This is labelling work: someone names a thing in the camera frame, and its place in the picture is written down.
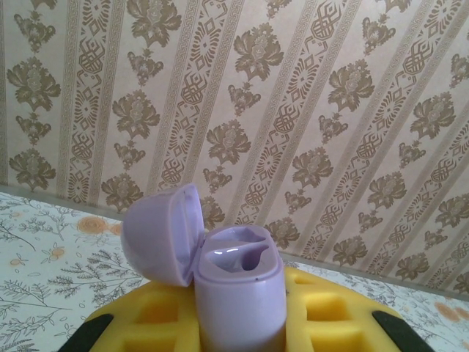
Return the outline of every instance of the wall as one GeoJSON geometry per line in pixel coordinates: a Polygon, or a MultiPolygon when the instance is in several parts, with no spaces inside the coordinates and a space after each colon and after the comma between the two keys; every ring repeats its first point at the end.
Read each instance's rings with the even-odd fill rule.
{"type": "Polygon", "coordinates": [[[3,1],[0,179],[469,295],[469,1],[3,1]]]}

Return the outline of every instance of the tablecloth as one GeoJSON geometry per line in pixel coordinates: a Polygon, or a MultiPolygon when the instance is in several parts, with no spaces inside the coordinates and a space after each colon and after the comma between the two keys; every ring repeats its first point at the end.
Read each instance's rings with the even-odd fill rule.
{"type": "MultiPolygon", "coordinates": [[[[146,282],[117,220],[0,193],[0,352],[57,351],[84,319],[146,282]]],[[[469,351],[469,303],[286,261],[399,312],[437,352],[469,351]]]]}

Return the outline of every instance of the open lid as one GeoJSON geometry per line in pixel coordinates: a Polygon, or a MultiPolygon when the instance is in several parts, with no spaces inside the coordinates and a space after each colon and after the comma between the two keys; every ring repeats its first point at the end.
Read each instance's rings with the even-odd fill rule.
{"type": "Polygon", "coordinates": [[[133,203],[122,225],[122,248],[142,276],[189,286],[192,262],[204,239],[204,219],[194,184],[161,191],[133,203]]]}

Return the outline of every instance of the black rubber edge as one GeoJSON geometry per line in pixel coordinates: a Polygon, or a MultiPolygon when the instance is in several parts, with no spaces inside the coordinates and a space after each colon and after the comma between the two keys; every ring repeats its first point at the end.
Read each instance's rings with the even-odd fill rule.
{"type": "Polygon", "coordinates": [[[435,352],[405,320],[380,310],[372,314],[401,352],[435,352]]]}
{"type": "Polygon", "coordinates": [[[89,352],[113,319],[112,314],[103,314],[83,323],[57,352],[89,352]]]}

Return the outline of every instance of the yellow sponge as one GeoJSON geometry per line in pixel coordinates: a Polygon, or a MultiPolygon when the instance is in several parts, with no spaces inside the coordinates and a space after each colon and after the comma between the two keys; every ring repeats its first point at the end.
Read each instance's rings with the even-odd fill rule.
{"type": "MultiPolygon", "coordinates": [[[[294,268],[285,268],[286,352],[398,352],[372,316],[381,310],[355,291],[294,268]]],[[[200,352],[193,287],[150,282],[100,308],[114,319],[91,352],[200,352]]]]}

